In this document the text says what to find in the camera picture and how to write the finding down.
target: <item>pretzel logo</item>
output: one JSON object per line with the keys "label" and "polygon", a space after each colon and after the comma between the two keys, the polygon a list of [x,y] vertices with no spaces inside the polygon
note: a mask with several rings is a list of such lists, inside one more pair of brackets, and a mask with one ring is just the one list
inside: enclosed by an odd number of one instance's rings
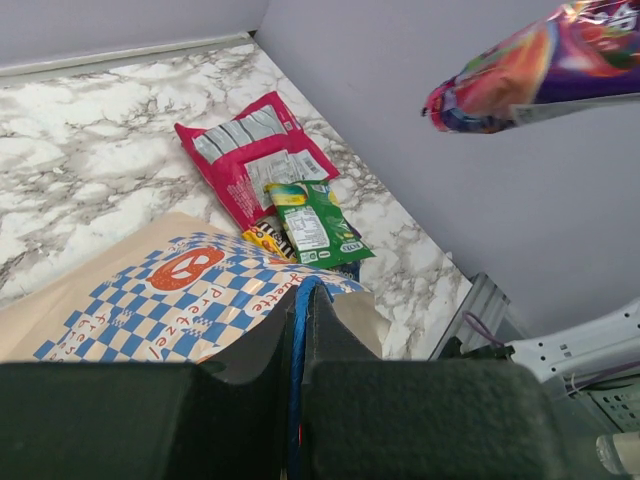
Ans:
{"label": "pretzel logo", "polygon": [[224,258],[224,252],[213,247],[189,250],[171,259],[147,278],[156,290],[170,292],[188,287]]}

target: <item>pink bag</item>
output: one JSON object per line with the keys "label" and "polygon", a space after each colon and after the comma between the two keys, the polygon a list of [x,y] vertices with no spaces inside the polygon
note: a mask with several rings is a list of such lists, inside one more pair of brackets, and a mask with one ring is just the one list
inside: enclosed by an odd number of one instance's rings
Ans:
{"label": "pink bag", "polygon": [[276,213],[265,185],[339,175],[276,92],[210,130],[180,124],[175,129],[198,170],[243,231]]}

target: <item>marble table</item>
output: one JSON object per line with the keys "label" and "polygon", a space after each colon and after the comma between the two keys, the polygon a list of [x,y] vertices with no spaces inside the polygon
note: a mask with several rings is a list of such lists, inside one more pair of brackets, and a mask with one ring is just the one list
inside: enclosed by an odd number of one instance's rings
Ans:
{"label": "marble table", "polygon": [[377,255],[361,281],[390,358],[428,358],[470,282],[253,42],[0,89],[0,306],[169,211],[238,228],[173,125],[212,127],[277,90],[343,174],[347,219]]}

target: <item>green snack bag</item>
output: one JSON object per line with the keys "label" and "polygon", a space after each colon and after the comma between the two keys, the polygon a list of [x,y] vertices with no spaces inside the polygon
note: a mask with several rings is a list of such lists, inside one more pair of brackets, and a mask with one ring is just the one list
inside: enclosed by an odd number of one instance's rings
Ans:
{"label": "green snack bag", "polygon": [[266,190],[300,263],[331,268],[375,256],[345,220],[326,180],[272,183]]}

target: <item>gray wall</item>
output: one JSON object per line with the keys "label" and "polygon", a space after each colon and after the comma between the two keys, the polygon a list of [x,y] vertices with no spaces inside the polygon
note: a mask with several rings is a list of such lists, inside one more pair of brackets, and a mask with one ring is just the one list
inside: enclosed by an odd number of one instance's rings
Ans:
{"label": "gray wall", "polygon": [[560,0],[271,0],[256,37],[468,274],[529,331],[640,294],[640,107],[497,135],[438,133],[427,94]]}
{"label": "gray wall", "polygon": [[5,0],[0,68],[255,30],[269,0]]}

